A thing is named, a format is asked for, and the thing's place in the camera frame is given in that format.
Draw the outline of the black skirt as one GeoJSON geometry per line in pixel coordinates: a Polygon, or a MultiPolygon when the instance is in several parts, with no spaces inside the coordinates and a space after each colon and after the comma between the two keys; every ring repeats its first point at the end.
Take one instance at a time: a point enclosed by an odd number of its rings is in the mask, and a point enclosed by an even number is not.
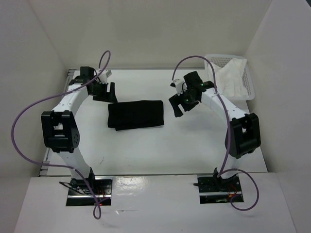
{"type": "Polygon", "coordinates": [[[162,126],[163,101],[139,100],[109,104],[107,125],[116,131],[162,126]]]}

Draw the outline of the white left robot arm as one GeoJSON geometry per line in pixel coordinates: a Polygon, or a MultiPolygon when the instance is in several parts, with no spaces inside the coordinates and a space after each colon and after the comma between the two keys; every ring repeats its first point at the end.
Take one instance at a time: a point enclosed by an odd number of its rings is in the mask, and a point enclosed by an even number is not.
{"type": "Polygon", "coordinates": [[[75,115],[88,96],[95,101],[116,103],[114,82],[109,83],[110,70],[96,71],[81,67],[80,75],[68,84],[68,94],[51,110],[41,114],[44,144],[59,155],[71,170],[70,187],[91,194],[96,190],[95,175],[85,162],[80,149],[80,133],[75,115]]]}

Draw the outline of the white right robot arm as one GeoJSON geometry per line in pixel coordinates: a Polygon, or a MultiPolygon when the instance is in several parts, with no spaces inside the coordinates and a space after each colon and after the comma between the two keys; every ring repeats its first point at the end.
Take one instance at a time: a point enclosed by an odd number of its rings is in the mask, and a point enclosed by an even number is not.
{"type": "Polygon", "coordinates": [[[253,153],[261,144],[258,116],[239,109],[216,91],[213,82],[202,81],[196,71],[172,81],[170,86],[176,89],[176,94],[169,98],[175,117],[202,103],[225,122],[225,158],[221,166],[214,169],[210,187],[226,190],[234,181],[242,157],[253,153]]]}

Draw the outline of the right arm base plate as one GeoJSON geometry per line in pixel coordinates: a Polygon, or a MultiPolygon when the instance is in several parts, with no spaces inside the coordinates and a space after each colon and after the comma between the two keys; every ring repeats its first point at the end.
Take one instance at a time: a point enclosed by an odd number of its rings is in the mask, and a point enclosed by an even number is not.
{"type": "Polygon", "coordinates": [[[230,181],[217,184],[216,175],[198,175],[193,184],[198,188],[200,204],[218,204],[233,202],[244,202],[240,179],[236,175],[230,181]]]}

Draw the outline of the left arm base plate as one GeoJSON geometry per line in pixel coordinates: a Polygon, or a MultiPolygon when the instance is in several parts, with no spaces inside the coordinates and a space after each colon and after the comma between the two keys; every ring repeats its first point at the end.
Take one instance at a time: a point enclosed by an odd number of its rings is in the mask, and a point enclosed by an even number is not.
{"type": "MultiPolygon", "coordinates": [[[[59,184],[68,189],[66,206],[96,205],[95,199],[83,181],[72,179],[70,182],[59,182],[59,184]]],[[[95,177],[92,190],[101,206],[111,205],[112,184],[112,177],[95,177]]]]}

